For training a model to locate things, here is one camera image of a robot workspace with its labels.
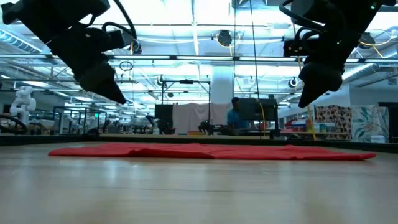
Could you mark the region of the black curved tube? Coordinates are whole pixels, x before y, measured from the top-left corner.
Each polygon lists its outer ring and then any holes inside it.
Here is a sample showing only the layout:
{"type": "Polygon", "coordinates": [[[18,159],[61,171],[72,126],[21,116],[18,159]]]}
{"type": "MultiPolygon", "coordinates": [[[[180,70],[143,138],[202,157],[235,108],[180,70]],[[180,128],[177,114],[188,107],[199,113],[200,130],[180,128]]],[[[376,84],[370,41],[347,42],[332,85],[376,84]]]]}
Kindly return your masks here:
{"type": "Polygon", "coordinates": [[[25,134],[27,132],[27,126],[22,121],[19,121],[17,118],[9,115],[0,114],[0,119],[5,119],[6,121],[12,121],[15,123],[13,128],[5,127],[0,123],[0,131],[2,133],[25,134]]]}

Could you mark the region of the person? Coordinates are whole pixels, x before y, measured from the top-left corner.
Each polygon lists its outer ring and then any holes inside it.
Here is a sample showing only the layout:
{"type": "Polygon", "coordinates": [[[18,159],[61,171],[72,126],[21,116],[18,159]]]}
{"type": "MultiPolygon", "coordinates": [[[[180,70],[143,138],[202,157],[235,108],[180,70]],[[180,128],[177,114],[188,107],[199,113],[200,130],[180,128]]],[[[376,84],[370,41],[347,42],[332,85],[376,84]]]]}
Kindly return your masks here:
{"type": "Polygon", "coordinates": [[[249,122],[241,119],[239,115],[239,98],[234,97],[231,99],[232,108],[227,114],[227,125],[230,131],[237,129],[247,129],[249,122]]]}

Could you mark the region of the black cabinet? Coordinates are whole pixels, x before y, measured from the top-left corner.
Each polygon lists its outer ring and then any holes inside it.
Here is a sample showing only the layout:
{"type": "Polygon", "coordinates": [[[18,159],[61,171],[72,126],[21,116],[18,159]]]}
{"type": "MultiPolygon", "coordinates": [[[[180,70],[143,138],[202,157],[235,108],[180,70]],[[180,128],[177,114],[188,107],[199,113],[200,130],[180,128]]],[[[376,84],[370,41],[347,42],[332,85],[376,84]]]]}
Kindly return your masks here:
{"type": "Polygon", "coordinates": [[[398,103],[379,102],[378,104],[386,107],[389,113],[389,142],[398,144],[398,103]]]}

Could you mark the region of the floral pattern fabric panel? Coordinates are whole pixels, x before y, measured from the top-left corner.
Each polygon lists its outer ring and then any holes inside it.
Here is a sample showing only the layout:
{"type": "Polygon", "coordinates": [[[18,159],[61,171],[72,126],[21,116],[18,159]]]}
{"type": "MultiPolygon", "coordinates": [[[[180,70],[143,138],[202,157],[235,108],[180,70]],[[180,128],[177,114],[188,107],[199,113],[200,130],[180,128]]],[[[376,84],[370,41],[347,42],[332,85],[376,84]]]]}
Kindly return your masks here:
{"type": "Polygon", "coordinates": [[[351,139],[353,142],[371,142],[372,135],[382,135],[389,142],[389,113],[377,105],[353,106],[351,139]]]}

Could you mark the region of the black screen panel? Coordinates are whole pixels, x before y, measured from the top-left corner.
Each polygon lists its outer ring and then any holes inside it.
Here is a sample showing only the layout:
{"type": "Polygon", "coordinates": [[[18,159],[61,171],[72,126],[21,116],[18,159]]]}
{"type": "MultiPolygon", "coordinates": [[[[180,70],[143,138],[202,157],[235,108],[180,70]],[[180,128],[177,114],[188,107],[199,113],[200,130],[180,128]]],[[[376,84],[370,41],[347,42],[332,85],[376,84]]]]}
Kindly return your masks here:
{"type": "Polygon", "coordinates": [[[173,134],[175,132],[172,113],[172,105],[155,105],[155,119],[162,134],[173,134]]]}

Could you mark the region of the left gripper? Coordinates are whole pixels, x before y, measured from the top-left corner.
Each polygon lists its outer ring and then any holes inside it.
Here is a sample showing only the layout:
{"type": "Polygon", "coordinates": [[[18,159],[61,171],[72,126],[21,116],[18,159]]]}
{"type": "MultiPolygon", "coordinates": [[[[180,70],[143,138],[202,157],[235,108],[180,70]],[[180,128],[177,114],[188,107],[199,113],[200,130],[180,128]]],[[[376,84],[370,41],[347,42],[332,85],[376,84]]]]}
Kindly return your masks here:
{"type": "Polygon", "coordinates": [[[106,56],[86,36],[82,26],[71,27],[46,43],[53,55],[58,56],[79,78],[80,86],[119,104],[126,99],[114,80],[115,69],[106,56]]]}

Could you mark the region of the black metal table frame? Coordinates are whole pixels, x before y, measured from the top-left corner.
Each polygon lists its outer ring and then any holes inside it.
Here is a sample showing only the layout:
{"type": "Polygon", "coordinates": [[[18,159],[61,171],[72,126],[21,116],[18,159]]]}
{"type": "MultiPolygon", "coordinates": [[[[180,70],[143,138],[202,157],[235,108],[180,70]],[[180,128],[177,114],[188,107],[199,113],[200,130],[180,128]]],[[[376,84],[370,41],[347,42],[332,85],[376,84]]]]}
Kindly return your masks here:
{"type": "Polygon", "coordinates": [[[379,144],[349,141],[305,141],[274,140],[255,136],[176,136],[176,135],[128,135],[102,134],[98,137],[85,135],[11,135],[0,134],[0,146],[21,146],[29,144],[55,144],[69,142],[135,142],[161,144],[222,144],[251,146],[318,146],[337,149],[361,150],[398,154],[398,144],[379,144]]]}

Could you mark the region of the black enclosure frame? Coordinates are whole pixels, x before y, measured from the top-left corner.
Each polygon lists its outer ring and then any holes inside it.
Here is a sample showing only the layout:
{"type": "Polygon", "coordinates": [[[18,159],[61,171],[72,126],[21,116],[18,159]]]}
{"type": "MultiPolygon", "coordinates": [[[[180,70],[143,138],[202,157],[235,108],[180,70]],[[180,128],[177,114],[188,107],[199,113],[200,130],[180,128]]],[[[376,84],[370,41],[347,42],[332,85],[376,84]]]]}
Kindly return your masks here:
{"type": "Polygon", "coordinates": [[[53,128],[60,135],[100,133],[107,119],[107,112],[89,107],[55,106],[52,110],[53,128]]]}

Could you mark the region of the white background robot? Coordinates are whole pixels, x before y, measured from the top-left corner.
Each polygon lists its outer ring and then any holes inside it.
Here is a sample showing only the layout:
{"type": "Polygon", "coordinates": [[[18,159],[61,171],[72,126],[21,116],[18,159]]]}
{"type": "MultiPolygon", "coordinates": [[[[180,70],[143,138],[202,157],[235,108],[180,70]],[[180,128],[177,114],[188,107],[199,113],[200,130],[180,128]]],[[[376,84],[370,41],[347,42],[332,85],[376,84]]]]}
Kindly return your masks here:
{"type": "Polygon", "coordinates": [[[17,116],[24,124],[29,124],[30,112],[36,109],[36,100],[32,97],[33,91],[31,86],[20,87],[10,107],[10,115],[17,116]]]}

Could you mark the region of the black monitor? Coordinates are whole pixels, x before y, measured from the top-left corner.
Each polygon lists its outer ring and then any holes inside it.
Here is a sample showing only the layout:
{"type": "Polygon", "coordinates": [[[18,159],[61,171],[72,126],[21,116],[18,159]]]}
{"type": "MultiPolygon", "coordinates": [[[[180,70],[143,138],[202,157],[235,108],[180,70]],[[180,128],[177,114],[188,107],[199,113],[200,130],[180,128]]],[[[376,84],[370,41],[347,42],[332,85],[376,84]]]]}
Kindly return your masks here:
{"type": "Polygon", "coordinates": [[[277,121],[278,104],[275,99],[240,98],[239,115],[248,121],[277,121]]]}

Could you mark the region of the leopard pattern fabric panel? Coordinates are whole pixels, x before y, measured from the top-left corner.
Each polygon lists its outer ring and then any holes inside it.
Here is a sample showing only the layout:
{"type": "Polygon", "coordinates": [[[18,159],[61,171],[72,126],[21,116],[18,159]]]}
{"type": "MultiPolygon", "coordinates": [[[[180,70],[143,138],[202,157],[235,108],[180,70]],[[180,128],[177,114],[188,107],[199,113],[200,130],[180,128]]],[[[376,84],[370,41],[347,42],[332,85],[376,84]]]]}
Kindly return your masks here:
{"type": "Polygon", "coordinates": [[[327,140],[351,140],[352,110],[350,107],[328,105],[315,107],[315,121],[327,126],[327,140]]]}

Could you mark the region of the black metal rig frame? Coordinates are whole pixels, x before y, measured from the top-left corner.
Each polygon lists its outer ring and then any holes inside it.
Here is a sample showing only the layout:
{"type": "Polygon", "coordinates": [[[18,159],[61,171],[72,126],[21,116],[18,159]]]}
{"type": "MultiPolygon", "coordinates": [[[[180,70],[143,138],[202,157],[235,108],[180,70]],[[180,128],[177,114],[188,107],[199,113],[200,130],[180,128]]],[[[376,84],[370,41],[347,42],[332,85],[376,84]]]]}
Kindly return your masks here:
{"type": "MultiPolygon", "coordinates": [[[[174,102],[174,104],[165,104],[165,100],[164,100],[164,95],[165,95],[165,93],[167,92],[167,90],[173,85],[173,84],[175,84],[175,83],[178,83],[178,84],[182,84],[182,85],[193,85],[193,84],[199,84],[199,85],[203,85],[204,83],[206,83],[207,85],[208,85],[208,89],[205,89],[205,91],[207,92],[207,94],[208,94],[208,100],[207,101],[205,101],[204,103],[202,103],[202,104],[206,104],[206,103],[208,103],[208,104],[210,104],[211,103],[211,93],[210,93],[210,90],[211,90],[211,82],[210,81],[199,81],[199,80],[188,80],[188,79],[184,79],[184,80],[165,80],[164,81],[164,85],[163,86],[161,86],[161,103],[160,103],[160,105],[179,105],[179,101],[175,101],[174,102]]],[[[192,100],[188,100],[188,101],[186,101],[186,104],[188,104],[188,103],[195,103],[195,102],[193,102],[192,100]]],[[[182,135],[182,136],[186,136],[186,135],[189,135],[189,132],[188,132],[188,134],[176,134],[176,135],[182,135]]]]}

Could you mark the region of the white hanging sheet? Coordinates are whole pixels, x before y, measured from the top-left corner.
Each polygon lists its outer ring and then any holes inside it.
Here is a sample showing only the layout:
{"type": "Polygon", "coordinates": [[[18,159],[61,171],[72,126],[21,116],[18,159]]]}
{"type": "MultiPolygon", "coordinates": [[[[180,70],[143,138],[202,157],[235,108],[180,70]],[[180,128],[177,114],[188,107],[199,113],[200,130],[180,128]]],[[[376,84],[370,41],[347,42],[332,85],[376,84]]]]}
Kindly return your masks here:
{"type": "Polygon", "coordinates": [[[201,122],[210,120],[212,125],[226,125],[227,114],[232,108],[227,104],[196,104],[173,105],[172,121],[176,134],[188,134],[189,131],[198,131],[201,122]]]}

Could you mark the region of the red cloth napkin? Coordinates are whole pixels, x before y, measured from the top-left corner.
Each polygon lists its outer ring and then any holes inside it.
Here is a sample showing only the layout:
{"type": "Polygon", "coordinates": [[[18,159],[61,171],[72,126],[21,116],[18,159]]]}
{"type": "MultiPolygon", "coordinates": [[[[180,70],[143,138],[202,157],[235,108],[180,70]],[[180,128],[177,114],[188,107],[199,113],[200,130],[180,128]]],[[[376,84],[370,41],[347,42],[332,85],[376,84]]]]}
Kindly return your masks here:
{"type": "Polygon", "coordinates": [[[365,161],[375,153],[346,153],[312,146],[231,146],[217,144],[107,143],[97,146],[65,147],[52,150],[60,157],[163,157],[224,160],[365,161]]]}

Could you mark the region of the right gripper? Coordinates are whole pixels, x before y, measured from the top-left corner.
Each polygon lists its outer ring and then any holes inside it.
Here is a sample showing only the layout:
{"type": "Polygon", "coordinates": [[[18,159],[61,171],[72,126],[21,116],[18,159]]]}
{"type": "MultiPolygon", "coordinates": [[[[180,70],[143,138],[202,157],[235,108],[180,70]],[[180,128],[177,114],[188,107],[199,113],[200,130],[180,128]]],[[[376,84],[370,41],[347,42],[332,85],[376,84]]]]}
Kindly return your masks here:
{"type": "Polygon", "coordinates": [[[303,89],[298,106],[304,108],[328,91],[342,85],[342,73],[360,34],[348,28],[345,19],[328,21],[323,29],[306,33],[306,65],[299,74],[303,89]]]}

